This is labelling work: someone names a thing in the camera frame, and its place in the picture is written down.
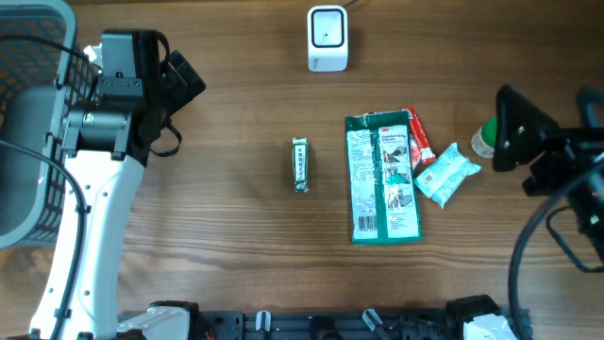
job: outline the wood grain surface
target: wood grain surface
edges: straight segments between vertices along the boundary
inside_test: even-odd
[[[524,196],[527,168],[494,173],[470,139],[504,83],[562,126],[579,124],[575,93],[604,78],[604,3],[360,0],[347,70],[312,74],[306,15],[318,4],[74,5],[81,43],[105,28],[155,28],[208,84],[174,116],[180,152],[148,164],[126,232],[123,311],[157,299],[248,312],[442,307],[478,294],[507,305],[512,246],[542,198]],[[423,242],[351,246],[344,117],[402,106],[416,108],[437,154],[457,142],[482,171],[444,210],[418,194]],[[310,141],[306,194],[294,192],[293,137]],[[155,147],[175,142],[166,134]],[[595,264],[573,219],[555,224]],[[0,251],[0,335],[26,332],[52,256]],[[536,337],[604,337],[603,283],[539,229],[520,278]]]

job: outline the teal package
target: teal package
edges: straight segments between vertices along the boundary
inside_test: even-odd
[[[407,112],[346,117],[345,132],[352,243],[398,245],[421,241]]]

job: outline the red package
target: red package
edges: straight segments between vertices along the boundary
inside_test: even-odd
[[[419,162],[419,160],[415,160],[417,156],[414,155],[414,153],[417,153],[418,151],[421,155],[422,163],[431,164],[436,161],[436,155],[434,155],[430,148],[422,122],[420,122],[419,117],[415,114],[415,109],[413,107],[405,107],[403,110],[409,115],[409,127],[411,128],[411,166],[414,168],[416,162]]]

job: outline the light blue packet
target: light blue packet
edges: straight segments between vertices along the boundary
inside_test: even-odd
[[[439,158],[415,180],[415,185],[424,195],[445,208],[446,201],[453,196],[466,176],[480,171],[476,165],[457,150],[453,143]]]

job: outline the white electronic device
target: white electronic device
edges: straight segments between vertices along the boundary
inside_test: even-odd
[[[348,63],[348,14],[342,6],[315,6],[308,15],[309,69],[337,72]]]

